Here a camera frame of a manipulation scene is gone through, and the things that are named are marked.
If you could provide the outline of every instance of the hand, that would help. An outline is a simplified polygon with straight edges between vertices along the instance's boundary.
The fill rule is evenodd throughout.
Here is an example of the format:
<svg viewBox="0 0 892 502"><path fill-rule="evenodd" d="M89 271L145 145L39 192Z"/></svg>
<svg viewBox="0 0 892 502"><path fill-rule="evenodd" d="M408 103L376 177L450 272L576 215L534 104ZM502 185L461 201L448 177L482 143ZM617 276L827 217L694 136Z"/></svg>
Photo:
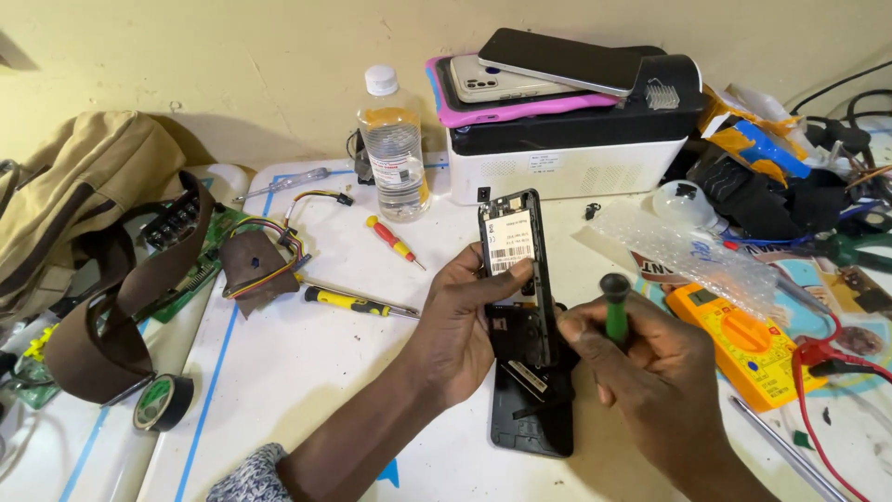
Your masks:
<svg viewBox="0 0 892 502"><path fill-rule="evenodd" d="M479 242L471 244L437 273L418 327L400 354L423 372L445 407L468 399L492 366L483 306L510 297L533 276L533 262L524 259L478 279L482 252Z"/></svg>
<svg viewBox="0 0 892 502"><path fill-rule="evenodd" d="M628 356L599 332L607 319L603 297L558 320L561 334L594 373L601 402L616 404L640 452L689 497L702 488L702 478L715 482L727 471L748 473L722 424L709 335L637 293L625 307Z"/></svg>

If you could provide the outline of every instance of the black phone screen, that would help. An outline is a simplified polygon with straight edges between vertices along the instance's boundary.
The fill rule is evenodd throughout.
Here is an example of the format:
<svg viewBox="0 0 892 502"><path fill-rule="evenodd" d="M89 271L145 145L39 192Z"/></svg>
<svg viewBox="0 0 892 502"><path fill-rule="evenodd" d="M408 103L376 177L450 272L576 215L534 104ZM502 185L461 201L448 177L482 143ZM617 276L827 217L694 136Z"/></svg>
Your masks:
<svg viewBox="0 0 892 502"><path fill-rule="evenodd" d="M478 54L480 59L600 86L632 90L641 56L518 29L499 28Z"/></svg>

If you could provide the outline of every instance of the digital multimeter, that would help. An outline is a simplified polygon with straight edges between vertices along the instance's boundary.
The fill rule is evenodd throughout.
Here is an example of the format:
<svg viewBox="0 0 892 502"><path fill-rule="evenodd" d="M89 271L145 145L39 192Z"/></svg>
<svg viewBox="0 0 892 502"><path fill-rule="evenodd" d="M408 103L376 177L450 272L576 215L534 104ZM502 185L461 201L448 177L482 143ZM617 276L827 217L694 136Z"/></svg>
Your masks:
<svg viewBox="0 0 892 502"><path fill-rule="evenodd" d="M744 400L761 413L796 399L792 354L796 344L771 319L759 322L698 284L678 288L666 304L685 322L703 328L715 344L715 361ZM805 392L827 383L803 366Z"/></svg>

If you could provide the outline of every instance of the green circuit board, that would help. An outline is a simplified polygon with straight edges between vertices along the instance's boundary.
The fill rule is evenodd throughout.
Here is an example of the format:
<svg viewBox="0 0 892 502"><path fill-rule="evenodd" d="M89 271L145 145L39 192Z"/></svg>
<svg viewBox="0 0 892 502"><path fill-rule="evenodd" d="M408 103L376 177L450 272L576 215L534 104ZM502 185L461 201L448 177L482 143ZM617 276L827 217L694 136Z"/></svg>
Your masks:
<svg viewBox="0 0 892 502"><path fill-rule="evenodd" d="M219 247L222 246L226 235L232 231L233 227L249 215L231 209L223 204L214 205L214 212L211 215L211 223L208 225L208 233L204 237L202 244L202 252L198 255L198 259L189 269L189 273L181 280L176 287L169 289L167 294L159 298L151 305L147 306L143 312L137 315L138 320L142 320L148 315L160 322L169 322L180 310L188 304L195 295L198 294L205 286L212 283L214 278L220 272L222 265L219 260ZM158 222L150 223L151 228L146 232L144 237L146 242L155 247L152 255L160 253L164 248L176 243L177 236L185 236L192 223L180 225L173 229L176 235L173 238L161 242L159 233L165 227L174 226L176 222L167 222L166 225L160 225Z"/></svg>

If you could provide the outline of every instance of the wall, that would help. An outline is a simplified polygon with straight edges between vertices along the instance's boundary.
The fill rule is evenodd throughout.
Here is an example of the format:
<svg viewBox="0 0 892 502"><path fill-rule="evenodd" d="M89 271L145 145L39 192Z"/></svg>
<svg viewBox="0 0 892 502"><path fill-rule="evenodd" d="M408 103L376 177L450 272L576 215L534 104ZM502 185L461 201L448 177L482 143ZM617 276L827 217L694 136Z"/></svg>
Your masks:
<svg viewBox="0 0 892 502"><path fill-rule="evenodd" d="M0 2L0 158L23 159L85 110L165 115L190 163L261 167L345 157L364 70L393 65L442 129L423 64L478 49L498 27L692 56L707 82L789 101L892 54L888 0L79 0ZM892 68L806 107L826 113Z"/></svg>

